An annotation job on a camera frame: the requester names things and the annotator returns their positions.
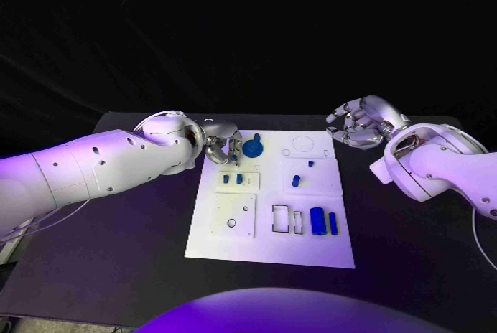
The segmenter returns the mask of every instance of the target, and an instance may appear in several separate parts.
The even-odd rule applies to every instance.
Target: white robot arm
[[[328,116],[345,115],[345,128],[329,127],[333,139],[358,149],[375,147],[385,138],[384,156],[369,165],[382,184],[394,181],[403,193],[423,202],[447,189],[475,210],[497,220],[497,153],[449,125],[411,124],[378,96],[349,101]]]
[[[228,155],[221,148],[229,140]],[[0,237],[50,210],[120,193],[195,166],[206,145],[215,163],[237,160],[241,135],[226,121],[200,125],[179,111],[147,117],[133,133],[114,130],[46,150],[0,159]]]

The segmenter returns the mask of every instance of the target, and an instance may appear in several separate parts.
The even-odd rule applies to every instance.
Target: black table
[[[95,132],[130,131],[146,113],[107,113]],[[187,115],[239,129],[323,130],[325,116]],[[447,117],[413,122],[449,123]],[[335,144],[356,269],[185,258],[196,167],[99,198],[34,234],[0,295],[0,313],[138,327],[186,301],[276,286],[351,296],[456,332],[497,331],[497,273],[475,246],[471,206],[453,191],[426,202],[382,185],[368,165],[381,148]],[[78,206],[65,207],[50,222]],[[497,260],[497,222],[478,216],[481,244]]]

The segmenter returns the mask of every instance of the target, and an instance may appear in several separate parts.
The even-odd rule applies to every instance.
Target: black backdrop
[[[326,114],[374,93],[495,148],[495,0],[0,0],[1,154],[107,111]]]

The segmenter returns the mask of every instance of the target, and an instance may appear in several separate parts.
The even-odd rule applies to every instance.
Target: peg board
[[[355,268],[332,138],[317,131],[241,131],[242,140],[255,133],[264,147],[257,158],[242,155],[239,167],[203,160],[185,257]],[[224,184],[222,175],[238,173],[244,181],[251,179],[250,185],[237,184],[234,175]],[[302,178],[297,187],[290,186],[293,175]],[[252,206],[244,204],[250,197]],[[287,206],[287,233],[271,231],[273,205]],[[312,207],[325,211],[322,236],[310,232]],[[294,211],[302,212],[302,235],[294,234]],[[338,235],[330,235],[329,212],[336,216]]]

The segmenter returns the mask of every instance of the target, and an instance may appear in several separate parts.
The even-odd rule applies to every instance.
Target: blue object
[[[254,139],[245,141],[245,144],[242,145],[241,151],[242,154],[254,159],[261,155],[261,137],[258,136],[258,133],[254,134]]]
[[[323,220],[323,209],[322,207],[313,207],[310,210],[310,228],[313,235],[326,235],[326,222]]]
[[[329,212],[329,230],[332,235],[338,235],[338,228],[336,228],[336,217],[333,216],[333,213]]]
[[[300,177],[297,175],[293,176],[291,186],[297,187],[297,182],[300,181]]]

